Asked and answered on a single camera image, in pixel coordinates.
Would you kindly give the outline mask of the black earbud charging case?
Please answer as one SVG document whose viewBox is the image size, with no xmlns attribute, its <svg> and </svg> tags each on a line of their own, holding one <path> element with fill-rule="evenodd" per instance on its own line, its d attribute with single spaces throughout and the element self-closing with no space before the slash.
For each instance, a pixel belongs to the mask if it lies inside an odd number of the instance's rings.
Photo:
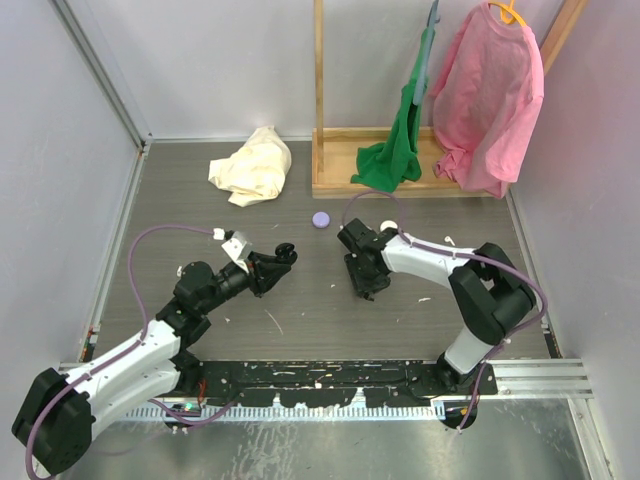
<svg viewBox="0 0 640 480">
<path fill-rule="evenodd" d="M 275 256 L 281 263 L 293 264 L 297 260 L 295 245 L 292 243 L 281 243 L 275 248 Z"/>
</svg>

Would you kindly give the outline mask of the purple earbud charging case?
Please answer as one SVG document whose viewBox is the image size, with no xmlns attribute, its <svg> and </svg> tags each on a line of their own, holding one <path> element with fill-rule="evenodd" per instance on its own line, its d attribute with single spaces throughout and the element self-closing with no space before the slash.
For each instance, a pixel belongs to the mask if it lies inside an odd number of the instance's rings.
<svg viewBox="0 0 640 480">
<path fill-rule="evenodd" d="M 331 223 L 331 217 L 327 212 L 318 211 L 312 215 L 312 225 L 318 229 L 325 229 Z"/>
</svg>

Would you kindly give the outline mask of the cream cloth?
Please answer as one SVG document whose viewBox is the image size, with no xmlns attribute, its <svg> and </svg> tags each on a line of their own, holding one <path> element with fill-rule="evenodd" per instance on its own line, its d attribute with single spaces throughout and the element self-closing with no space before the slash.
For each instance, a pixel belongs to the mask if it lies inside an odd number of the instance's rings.
<svg viewBox="0 0 640 480">
<path fill-rule="evenodd" d="M 290 149 L 273 125 L 257 128 L 227 158 L 211 160 L 208 181 L 230 193 L 228 202 L 248 207 L 276 199 L 292 164 Z"/>
</svg>

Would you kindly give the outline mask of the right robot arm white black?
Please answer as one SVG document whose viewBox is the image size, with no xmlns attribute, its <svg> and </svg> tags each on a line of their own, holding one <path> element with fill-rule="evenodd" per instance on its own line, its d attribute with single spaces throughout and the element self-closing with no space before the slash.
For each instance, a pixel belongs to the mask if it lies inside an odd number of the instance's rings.
<svg viewBox="0 0 640 480">
<path fill-rule="evenodd" d="M 347 249 L 344 261 L 360 298 L 372 300 L 388 288 L 391 274 L 411 275 L 452 292 L 463 327 L 436 363 L 440 385 L 449 393 L 465 391 L 481 361 L 537 305 L 530 283 L 495 244 L 444 246 L 399 228 L 377 232 L 359 219 L 342 226 L 337 238 Z"/>
</svg>

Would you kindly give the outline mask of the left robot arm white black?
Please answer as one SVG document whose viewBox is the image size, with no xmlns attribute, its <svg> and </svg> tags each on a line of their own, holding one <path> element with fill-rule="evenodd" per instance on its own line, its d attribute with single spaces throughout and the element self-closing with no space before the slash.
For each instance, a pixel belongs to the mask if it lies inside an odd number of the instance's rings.
<svg viewBox="0 0 640 480">
<path fill-rule="evenodd" d="M 296 260 L 294 245 L 282 243 L 272 255 L 251 252 L 219 272 L 191 263 L 139 334 L 66 373 L 48 368 L 37 375 L 11 428 L 26 448 L 28 476 L 36 476 L 35 463 L 50 477 L 69 469 L 103 430 L 147 400 L 194 393 L 202 366 L 188 349 L 210 327 L 209 313 L 245 290 L 263 296 Z"/>
</svg>

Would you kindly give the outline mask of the white earbud charging case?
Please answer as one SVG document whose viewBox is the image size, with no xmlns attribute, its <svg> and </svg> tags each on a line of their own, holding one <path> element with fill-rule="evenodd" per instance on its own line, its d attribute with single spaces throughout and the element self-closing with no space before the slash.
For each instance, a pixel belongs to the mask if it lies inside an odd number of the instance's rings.
<svg viewBox="0 0 640 480">
<path fill-rule="evenodd" d="M 385 220 L 380 224 L 380 230 L 384 231 L 386 229 L 397 229 L 398 225 L 396 224 L 395 221 L 392 220 Z"/>
</svg>

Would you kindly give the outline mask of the green shirt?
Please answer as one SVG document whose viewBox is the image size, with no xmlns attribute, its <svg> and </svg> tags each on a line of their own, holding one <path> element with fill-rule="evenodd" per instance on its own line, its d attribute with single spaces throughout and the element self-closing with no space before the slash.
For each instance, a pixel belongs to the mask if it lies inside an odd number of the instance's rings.
<svg viewBox="0 0 640 480">
<path fill-rule="evenodd" d="M 393 193 L 402 182 L 415 182 L 421 178 L 417 143 L 422 104 L 415 105 L 413 96 L 416 86 L 424 84 L 418 80 L 418 75 L 426 46 L 427 29 L 424 29 L 409 80 L 401 90 L 400 105 L 391 130 L 384 142 L 358 149 L 357 172 L 351 176 L 351 183 Z"/>
</svg>

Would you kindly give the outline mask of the wooden clothes rack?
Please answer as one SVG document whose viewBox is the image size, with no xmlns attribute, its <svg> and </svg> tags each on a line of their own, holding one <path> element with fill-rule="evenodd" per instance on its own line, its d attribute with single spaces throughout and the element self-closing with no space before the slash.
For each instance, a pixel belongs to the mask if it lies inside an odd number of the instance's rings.
<svg viewBox="0 0 640 480">
<path fill-rule="evenodd" d="M 587 3 L 564 1 L 540 47 L 544 72 L 548 73 L 571 34 Z M 324 126 L 324 11 L 323 3 L 314 3 L 316 127 L 312 133 L 312 195 L 316 199 L 345 199 L 366 190 L 351 181 L 356 173 L 359 148 L 384 141 L 388 127 L 327 128 Z M 400 198 L 486 197 L 484 191 L 463 191 L 446 177 L 434 174 L 433 167 L 443 151 L 430 127 L 423 126 L 418 135 L 418 158 L 422 176 L 416 182 L 399 185 Z"/>
</svg>

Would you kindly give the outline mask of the blue hanger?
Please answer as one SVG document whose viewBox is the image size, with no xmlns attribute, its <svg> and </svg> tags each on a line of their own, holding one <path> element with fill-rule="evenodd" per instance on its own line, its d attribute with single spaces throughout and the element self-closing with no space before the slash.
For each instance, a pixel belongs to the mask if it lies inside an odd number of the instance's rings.
<svg viewBox="0 0 640 480">
<path fill-rule="evenodd" d="M 417 63 L 417 76 L 416 76 L 416 86 L 414 90 L 414 95 L 412 98 L 412 104 L 416 106 L 420 106 L 423 102 L 423 98 L 425 96 L 425 92 L 427 90 L 428 80 L 427 80 L 427 69 L 428 63 L 433 47 L 433 42 L 435 39 L 436 33 L 436 24 L 440 21 L 440 16 L 438 14 L 439 1 L 434 0 L 431 4 L 427 25 L 423 32 L 423 39 L 421 40 L 421 50 L 418 55 L 418 63 Z"/>
</svg>

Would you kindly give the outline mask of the pink shirt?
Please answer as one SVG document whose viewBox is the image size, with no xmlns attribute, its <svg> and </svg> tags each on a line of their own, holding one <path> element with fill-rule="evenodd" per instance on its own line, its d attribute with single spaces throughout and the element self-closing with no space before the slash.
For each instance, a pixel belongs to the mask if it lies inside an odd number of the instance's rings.
<svg viewBox="0 0 640 480">
<path fill-rule="evenodd" d="M 435 174 L 463 191 L 504 197 L 519 178 L 544 99 L 534 32 L 504 24 L 480 3 L 456 33 L 429 95 L 444 152 Z"/>
</svg>

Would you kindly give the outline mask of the orange hanger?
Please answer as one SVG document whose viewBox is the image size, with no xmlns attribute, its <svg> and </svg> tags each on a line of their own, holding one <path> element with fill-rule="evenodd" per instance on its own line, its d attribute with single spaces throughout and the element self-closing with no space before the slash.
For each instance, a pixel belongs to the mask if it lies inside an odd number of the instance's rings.
<svg viewBox="0 0 640 480">
<path fill-rule="evenodd" d="M 488 1 L 488 5 L 499 9 L 499 18 L 505 25 L 517 24 L 521 27 L 527 26 L 526 21 L 514 8 L 514 0 L 511 0 L 508 3 L 505 3 L 504 1 Z"/>
</svg>

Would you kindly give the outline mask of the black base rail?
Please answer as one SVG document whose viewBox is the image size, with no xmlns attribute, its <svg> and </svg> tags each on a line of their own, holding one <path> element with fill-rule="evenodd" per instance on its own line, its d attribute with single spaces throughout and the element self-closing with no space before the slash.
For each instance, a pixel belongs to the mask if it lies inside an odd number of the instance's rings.
<svg viewBox="0 0 640 480">
<path fill-rule="evenodd" d="M 230 402 L 244 407 L 346 407 L 364 396 L 365 406 L 428 406 L 432 400 L 498 393 L 493 369 L 474 370 L 446 380 L 439 365 L 423 360 L 205 361 L 186 369 L 158 400 L 202 400 L 206 406 Z"/>
</svg>

